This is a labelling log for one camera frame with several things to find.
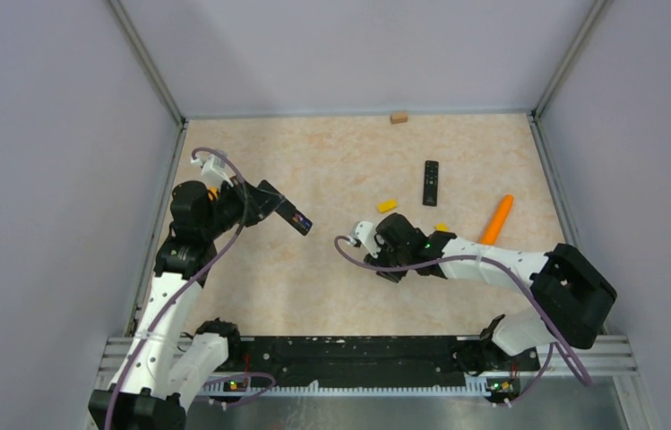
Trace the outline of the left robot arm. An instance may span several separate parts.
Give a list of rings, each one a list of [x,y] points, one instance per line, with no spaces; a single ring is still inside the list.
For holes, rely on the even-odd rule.
[[[197,334],[176,358],[182,327],[211,267],[228,251],[215,241],[266,219],[286,197],[271,184],[233,177],[216,194],[200,181],[172,191],[169,235],[157,252],[151,289],[125,359],[105,389],[90,396],[88,410],[100,429],[182,429],[187,411],[209,376],[241,362],[236,340]]]

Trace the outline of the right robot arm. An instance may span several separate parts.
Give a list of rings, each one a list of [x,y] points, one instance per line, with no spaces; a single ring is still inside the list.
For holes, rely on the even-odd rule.
[[[451,232],[428,235],[393,213],[374,224],[359,221],[349,242],[366,250],[364,263],[393,282],[409,271],[446,280],[474,280],[510,288],[528,308],[495,318],[481,336],[480,356],[504,369],[521,352],[558,343],[593,347],[617,293],[576,247],[559,243],[548,252],[524,252],[475,243]]]

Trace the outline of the purple blue battery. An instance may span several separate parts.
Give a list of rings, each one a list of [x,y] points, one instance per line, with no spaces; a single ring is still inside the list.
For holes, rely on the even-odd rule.
[[[297,217],[297,223],[305,233],[309,232],[312,227],[311,221],[304,217]]]

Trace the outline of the black remote control with buttons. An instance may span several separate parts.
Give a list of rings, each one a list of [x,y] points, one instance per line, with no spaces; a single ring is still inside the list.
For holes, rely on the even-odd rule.
[[[422,203],[436,207],[438,201],[439,162],[427,160],[424,167]]]

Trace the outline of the green gold battery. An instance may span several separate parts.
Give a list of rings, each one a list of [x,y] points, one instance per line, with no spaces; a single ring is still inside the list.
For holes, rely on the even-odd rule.
[[[295,214],[293,220],[302,228],[306,226],[305,218],[300,214]]]

